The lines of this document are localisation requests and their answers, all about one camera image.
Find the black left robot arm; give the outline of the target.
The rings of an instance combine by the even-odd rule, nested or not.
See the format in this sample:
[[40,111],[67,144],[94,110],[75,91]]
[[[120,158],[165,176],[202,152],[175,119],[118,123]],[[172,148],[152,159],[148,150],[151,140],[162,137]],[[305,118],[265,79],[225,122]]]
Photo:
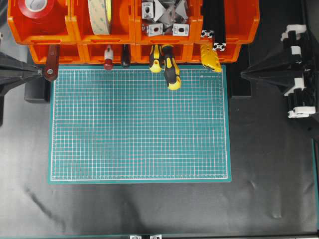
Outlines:
[[13,88],[43,76],[42,69],[0,53],[0,125],[3,124],[4,97]]

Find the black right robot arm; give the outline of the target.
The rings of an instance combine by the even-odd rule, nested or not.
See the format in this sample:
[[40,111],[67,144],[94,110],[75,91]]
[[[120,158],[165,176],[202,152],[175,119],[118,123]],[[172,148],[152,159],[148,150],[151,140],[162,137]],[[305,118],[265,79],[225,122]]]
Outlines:
[[277,86],[288,102],[287,115],[319,139],[319,42],[306,25],[288,25],[283,51],[241,72],[251,82]]

